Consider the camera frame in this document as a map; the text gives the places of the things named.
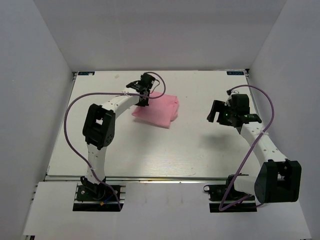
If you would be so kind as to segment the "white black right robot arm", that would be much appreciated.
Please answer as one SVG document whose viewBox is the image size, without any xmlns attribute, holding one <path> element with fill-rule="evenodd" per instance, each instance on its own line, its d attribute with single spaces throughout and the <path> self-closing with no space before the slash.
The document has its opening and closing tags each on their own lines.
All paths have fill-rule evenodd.
<svg viewBox="0 0 320 240">
<path fill-rule="evenodd" d="M 276 147 L 260 117 L 250 112 L 248 95 L 232 94 L 227 101 L 214 100 L 207 120 L 235 128 L 250 146 L 245 158 L 254 154 L 260 165 L 257 176 L 239 170 L 229 175 L 222 190 L 223 202 L 234 200 L 238 204 L 248 196 L 254 196 L 261 204 L 298 200 L 302 167 Z"/>
</svg>

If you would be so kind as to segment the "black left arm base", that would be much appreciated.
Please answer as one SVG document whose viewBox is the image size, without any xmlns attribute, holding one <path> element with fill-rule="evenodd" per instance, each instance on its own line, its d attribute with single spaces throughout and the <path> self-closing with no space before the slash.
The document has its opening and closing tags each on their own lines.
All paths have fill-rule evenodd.
<svg viewBox="0 0 320 240">
<path fill-rule="evenodd" d="M 120 212 L 125 200 L 125 186 L 91 183 L 84 176 L 76 187 L 73 212 Z"/>
</svg>

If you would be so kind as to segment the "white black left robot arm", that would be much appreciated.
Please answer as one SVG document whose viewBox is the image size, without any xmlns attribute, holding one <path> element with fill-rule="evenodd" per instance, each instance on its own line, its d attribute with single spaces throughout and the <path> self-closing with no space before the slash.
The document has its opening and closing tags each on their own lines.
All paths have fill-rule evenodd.
<svg viewBox="0 0 320 240">
<path fill-rule="evenodd" d="M 105 196 L 105 158 L 108 146 L 115 137 L 116 119 L 132 106 L 146 107 L 156 78 L 149 72 L 143 73 L 140 80 L 126 85 L 120 93 L 113 93 L 114 98 L 97 105 L 90 105 L 82 134 L 87 145 L 89 166 L 81 183 L 88 188 L 88 193 L 99 200 Z"/>
</svg>

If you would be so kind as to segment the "pink t shirt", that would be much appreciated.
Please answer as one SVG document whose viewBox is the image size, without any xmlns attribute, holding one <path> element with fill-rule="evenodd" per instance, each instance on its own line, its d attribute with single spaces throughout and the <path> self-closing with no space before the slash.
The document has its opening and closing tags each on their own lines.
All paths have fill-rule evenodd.
<svg viewBox="0 0 320 240">
<path fill-rule="evenodd" d="M 149 99 L 148 106 L 137 106 L 132 116 L 138 121 L 160 128 L 169 129 L 171 122 L 178 117 L 180 106 L 176 95 L 164 94 L 155 99 Z"/>
</svg>

